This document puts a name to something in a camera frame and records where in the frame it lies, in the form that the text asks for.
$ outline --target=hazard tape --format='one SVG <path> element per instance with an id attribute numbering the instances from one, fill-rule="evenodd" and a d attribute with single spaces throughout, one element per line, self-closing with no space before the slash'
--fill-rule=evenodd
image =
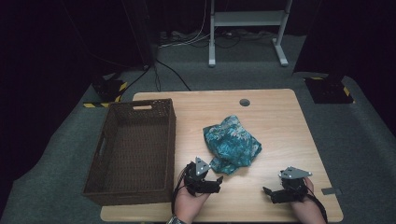
<path id="1" fill-rule="evenodd" d="M 306 77 L 305 80 L 307 80 L 307 79 L 323 80 L 324 78 L 323 77 Z M 349 90 L 347 89 L 347 87 L 344 86 L 343 91 L 344 91 L 344 94 L 346 95 L 346 98 L 341 96 L 341 95 L 338 95 L 338 97 L 342 97 L 343 101 L 350 102 L 350 103 L 356 103 L 356 101 L 352 98 L 352 96 L 351 96 Z"/>
<path id="2" fill-rule="evenodd" d="M 127 82 L 124 82 L 124 83 L 122 83 L 120 85 L 120 90 L 119 90 L 120 95 L 118 95 L 116 97 L 114 102 L 120 102 L 121 101 L 121 97 L 122 97 L 123 91 L 126 89 L 126 86 L 127 86 Z M 108 105 L 110 103 L 113 103 L 113 102 L 84 102 L 83 106 L 87 107 L 87 108 L 108 107 Z"/>

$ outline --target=cable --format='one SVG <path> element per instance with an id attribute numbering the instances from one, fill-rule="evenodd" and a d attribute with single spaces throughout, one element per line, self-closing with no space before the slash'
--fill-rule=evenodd
<path id="1" fill-rule="evenodd" d="M 182 42 L 190 42 L 190 41 L 192 41 L 192 40 L 196 37 L 196 35 L 187 35 L 187 36 L 185 36 L 185 37 L 182 37 L 181 35 L 182 35 L 182 33 L 180 33 L 180 34 L 173 34 L 170 40 L 169 40 L 169 38 L 163 38 L 163 39 L 162 39 L 163 42 L 164 42 L 164 40 L 167 40 L 167 41 L 170 42 L 170 43 L 163 43 L 163 42 L 162 42 L 161 46 L 166 46 L 166 45 L 171 46 L 171 45 L 175 45 L 175 44 L 172 44 L 172 43 L 178 43 L 178 44 L 180 44 L 180 43 L 182 43 Z"/>
<path id="2" fill-rule="evenodd" d="M 230 3 L 230 0 L 227 0 L 227 4 L 225 5 L 224 11 L 227 11 L 229 3 Z M 204 22 L 205 22 L 205 17 L 206 17 L 206 1 L 205 1 Z M 204 37 L 202 37 L 202 38 L 200 38 L 200 39 L 198 39 L 198 40 L 196 40 L 196 41 L 194 41 L 194 42 L 189 43 L 189 45 L 191 45 L 191 44 L 193 44 L 193 43 L 196 43 L 196 42 L 198 42 L 198 41 L 200 41 L 200 40 L 202 40 L 202 39 L 204 39 L 204 38 L 207 38 L 208 36 L 210 36 L 210 34 L 205 35 Z"/>
<path id="3" fill-rule="evenodd" d="M 196 46 L 196 45 L 193 45 L 193 44 L 189 44 L 189 46 L 192 46 L 192 47 L 195 47 L 195 48 L 205 48 L 205 47 L 207 47 L 207 46 L 209 46 L 209 41 L 207 41 L 204 45 L 202 45 L 202 46 Z"/>
<path id="4" fill-rule="evenodd" d="M 154 65 L 154 72 L 155 72 L 155 88 L 157 88 L 157 91 L 161 91 L 160 76 L 158 76 L 157 66 L 155 65 Z"/>
<path id="5" fill-rule="evenodd" d="M 166 65 L 166 64 L 164 64 L 164 63 L 162 63 L 162 62 L 160 62 L 158 59 L 156 59 L 156 61 L 157 61 L 157 63 L 162 64 L 163 66 L 169 68 L 172 72 L 174 72 L 174 73 L 178 76 L 178 78 L 180 78 L 180 80 L 183 82 L 184 86 L 185 86 L 189 91 L 191 91 L 190 87 L 186 84 L 186 82 L 185 82 L 185 81 L 183 80 L 183 78 L 178 74 L 177 71 L 175 71 L 173 68 L 169 67 L 168 65 Z"/>
<path id="6" fill-rule="evenodd" d="M 202 21 L 201 30 L 199 31 L 198 35 L 197 35 L 195 38 L 193 38 L 193 39 L 191 39 L 191 40 L 188 40 L 188 41 L 186 41 L 186 42 L 180 43 L 180 44 L 170 44 L 170 45 L 160 46 L 160 48 L 166 48 L 166 47 L 170 47 L 170 46 L 189 45 L 189 44 L 191 44 L 191 43 L 195 43 L 194 40 L 195 40 L 196 38 L 198 38 L 198 36 L 199 36 L 199 35 L 202 33 L 202 31 L 204 30 L 205 18 L 206 18 L 206 7 L 207 7 L 207 0 L 205 0 L 204 18 L 203 18 L 203 21 Z"/>
<path id="7" fill-rule="evenodd" d="M 320 202 L 320 200 L 315 196 L 314 192 L 312 192 L 312 190 L 311 190 L 309 187 L 305 186 L 305 188 L 308 189 L 308 190 L 312 193 L 312 195 L 306 194 L 305 196 L 306 196 L 307 198 L 309 198 L 312 202 L 314 202 L 314 203 L 318 206 L 318 208 L 319 208 L 319 210 L 320 210 L 320 213 L 321 213 L 322 216 L 323 216 L 323 219 L 325 220 L 326 223 L 328 223 L 329 221 L 328 221 L 328 219 L 327 219 L 326 208 L 323 206 L 323 204 L 322 204 L 322 203 Z"/>
<path id="8" fill-rule="evenodd" d="M 267 33 L 267 32 L 265 32 L 265 33 L 259 32 L 257 34 L 253 34 L 251 32 L 245 32 L 244 34 L 240 34 L 237 30 L 235 31 L 235 33 L 233 31 L 231 31 L 231 32 L 229 32 L 227 34 L 231 34 L 231 35 L 226 35 L 225 38 L 228 38 L 227 36 L 240 36 L 241 40 L 243 40 L 243 41 L 256 41 L 256 40 L 263 39 L 264 37 L 267 37 L 267 36 L 270 37 L 270 38 L 274 36 L 274 34 Z M 243 38 L 243 37 L 246 37 L 246 36 L 256 36 L 256 37 Z"/>
<path id="9" fill-rule="evenodd" d="M 224 46 L 219 45 L 219 44 L 216 44 L 216 43 L 215 43 L 215 45 L 216 45 L 217 47 L 221 48 L 221 49 L 230 49 L 230 48 L 232 48 L 232 47 L 235 47 L 235 46 L 236 46 L 237 44 L 239 44 L 239 42 L 241 41 L 241 37 L 240 37 L 240 36 L 237 36 L 237 35 L 236 35 L 235 37 L 237 37 L 238 39 L 237 39 L 236 42 L 233 43 L 231 46 L 224 47 Z"/>
<path id="10" fill-rule="evenodd" d="M 177 181 L 177 185 L 172 193 L 172 202 L 171 202 L 171 209 L 172 209 L 172 214 L 175 213 L 175 202 L 176 202 L 176 197 L 178 194 L 178 191 L 181 190 L 181 188 L 183 187 L 179 187 L 181 184 L 181 181 L 184 179 L 184 176 L 186 176 L 186 169 L 189 167 L 190 165 L 187 165 L 182 171 L 181 171 L 181 176 Z"/>
<path id="11" fill-rule="evenodd" d="M 199 38 L 199 39 L 197 39 L 197 40 L 195 40 L 195 41 L 193 41 L 193 42 L 190 42 L 188 45 L 193 44 L 193 43 L 196 43 L 196 42 L 198 42 L 198 41 L 201 41 L 201 40 L 207 38 L 208 36 L 210 36 L 210 35 L 205 35 L 205 36 L 203 36 L 203 37 L 201 37 L 201 38 Z"/>
<path id="12" fill-rule="evenodd" d="M 122 95 L 123 95 L 132 85 L 134 85 L 142 76 L 144 76 L 144 75 L 149 71 L 150 67 L 151 67 L 151 65 L 148 67 L 148 69 L 147 69 L 142 75 L 140 75 L 135 81 L 133 81 L 131 84 L 129 84 L 125 89 L 123 89 L 123 90 L 120 92 L 120 98 L 122 97 Z"/>

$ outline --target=metal frame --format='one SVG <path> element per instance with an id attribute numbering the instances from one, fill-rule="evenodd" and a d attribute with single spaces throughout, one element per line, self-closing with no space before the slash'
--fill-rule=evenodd
<path id="1" fill-rule="evenodd" d="M 292 0 L 288 0 L 285 10 L 281 11 L 236 11 L 216 12 L 215 0 L 210 8 L 209 67 L 216 66 L 215 27 L 218 26 L 265 26 L 279 25 L 277 38 L 273 38 L 274 48 L 282 66 L 288 66 L 288 60 L 280 43 L 288 22 Z"/>

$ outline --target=human hand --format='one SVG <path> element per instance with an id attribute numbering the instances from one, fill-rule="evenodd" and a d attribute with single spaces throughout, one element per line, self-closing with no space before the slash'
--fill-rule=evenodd
<path id="1" fill-rule="evenodd" d="M 184 179 L 180 183 L 175 201 L 175 215 L 177 218 L 187 224 L 191 224 L 196 216 L 198 216 L 201 208 L 204 206 L 210 194 L 204 193 L 199 196 L 192 196 L 186 188 L 184 188 Z"/>
<path id="2" fill-rule="evenodd" d="M 314 184 L 308 178 L 304 178 L 306 186 L 310 189 L 308 190 L 308 194 L 313 195 L 314 192 Z M 320 213 L 320 209 L 318 206 L 308 197 L 304 197 L 302 202 L 291 202 L 290 203 L 294 214 L 297 218 L 304 224 L 321 224 L 326 223 L 322 214 Z"/>

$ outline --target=dark background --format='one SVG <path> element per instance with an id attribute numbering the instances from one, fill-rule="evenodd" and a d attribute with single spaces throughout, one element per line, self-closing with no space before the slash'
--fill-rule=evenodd
<path id="1" fill-rule="evenodd" d="M 203 0 L 148 2 L 155 8 L 149 19 L 157 18 L 164 31 L 187 34 L 201 27 Z M 265 10 L 284 4 L 219 0 L 217 8 Z M 294 72 L 353 77 L 393 133 L 394 8 L 386 0 L 295 0 L 285 33 L 307 35 Z M 12 181 L 36 164 L 94 77 L 147 63 L 136 39 L 141 29 L 131 29 L 123 10 L 121 1 L 110 0 L 0 1 L 1 206 Z M 276 33 L 275 27 L 268 30 Z"/>

